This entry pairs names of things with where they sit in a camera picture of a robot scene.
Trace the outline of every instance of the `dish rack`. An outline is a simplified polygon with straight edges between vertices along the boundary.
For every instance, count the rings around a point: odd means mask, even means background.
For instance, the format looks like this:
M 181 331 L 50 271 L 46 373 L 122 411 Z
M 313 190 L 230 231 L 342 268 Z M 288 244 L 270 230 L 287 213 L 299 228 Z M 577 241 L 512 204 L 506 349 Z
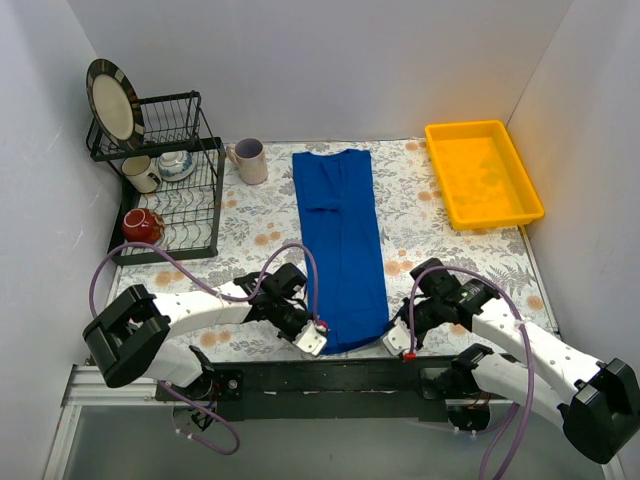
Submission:
M 202 97 L 196 91 L 141 99 L 145 133 L 138 150 L 121 149 L 104 134 L 95 118 L 91 122 L 86 138 L 91 158 L 106 162 L 122 185 L 122 201 L 109 251 L 126 243 L 121 227 L 126 213 L 133 208 L 149 208 L 160 214 L 165 223 L 164 236 L 156 245 L 171 257 L 189 260 L 218 254 L 226 153 L 220 137 L 211 133 L 201 103 Z M 120 171 L 120 161 L 128 157 L 153 158 L 180 150 L 192 152 L 196 163 L 193 173 L 178 182 L 164 181 L 153 193 L 139 193 Z M 118 265 L 164 261 L 146 248 L 126 248 L 113 260 Z

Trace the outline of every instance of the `floral tablecloth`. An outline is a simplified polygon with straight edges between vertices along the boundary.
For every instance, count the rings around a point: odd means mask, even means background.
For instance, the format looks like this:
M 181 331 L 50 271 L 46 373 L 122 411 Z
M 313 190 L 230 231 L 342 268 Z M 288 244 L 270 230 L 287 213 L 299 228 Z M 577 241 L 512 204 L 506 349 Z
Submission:
M 291 156 L 311 151 L 331 154 L 346 148 L 371 151 L 380 246 L 384 259 L 389 310 L 393 315 L 408 296 L 415 265 L 430 257 L 486 275 L 511 295 L 523 317 L 549 331 L 555 330 L 542 299 L 535 269 L 518 228 L 456 232 L 449 224 L 442 194 L 423 139 L 371 142 L 274 143 L 265 146 L 269 178 L 257 186 L 244 184 L 236 167 L 226 166 L 219 256 L 185 261 L 183 265 L 212 286 L 248 272 L 259 271 L 278 247 L 300 242 Z M 304 268 L 299 250 L 285 251 L 273 269 L 284 262 Z M 118 269 L 112 296 L 136 283 L 152 292 L 177 293 L 196 287 L 169 264 Z M 268 322 L 206 328 L 173 341 L 195 344 L 214 362 L 298 360 L 305 357 L 276 337 Z M 450 324 L 429 332 L 420 355 L 452 355 L 486 340 Z M 376 342 L 332 358 L 388 356 Z

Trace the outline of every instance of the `yellow plastic bin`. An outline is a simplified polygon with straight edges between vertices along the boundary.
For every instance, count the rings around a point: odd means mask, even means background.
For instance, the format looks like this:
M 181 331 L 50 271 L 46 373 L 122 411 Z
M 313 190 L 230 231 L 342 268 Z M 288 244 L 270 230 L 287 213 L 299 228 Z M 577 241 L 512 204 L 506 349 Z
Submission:
M 427 125 L 425 133 L 454 229 L 526 225 L 544 216 L 501 121 Z

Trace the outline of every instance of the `blue towel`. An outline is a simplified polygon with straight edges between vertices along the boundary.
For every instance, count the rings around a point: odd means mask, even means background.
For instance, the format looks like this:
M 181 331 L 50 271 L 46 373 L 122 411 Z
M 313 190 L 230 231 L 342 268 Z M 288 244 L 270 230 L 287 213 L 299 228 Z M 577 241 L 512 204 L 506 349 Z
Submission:
M 340 353 L 379 338 L 389 321 L 371 154 L 293 154 L 302 241 L 318 264 L 320 318 L 329 325 L 323 353 Z M 311 265 L 309 298 L 315 285 Z

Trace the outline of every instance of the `red cup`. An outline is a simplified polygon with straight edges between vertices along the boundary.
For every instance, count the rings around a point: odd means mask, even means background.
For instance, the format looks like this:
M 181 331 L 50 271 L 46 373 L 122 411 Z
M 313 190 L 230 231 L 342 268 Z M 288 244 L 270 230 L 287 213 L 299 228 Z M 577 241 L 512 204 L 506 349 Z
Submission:
M 134 208 L 124 216 L 122 233 L 130 242 L 155 244 L 164 234 L 164 221 L 148 208 Z

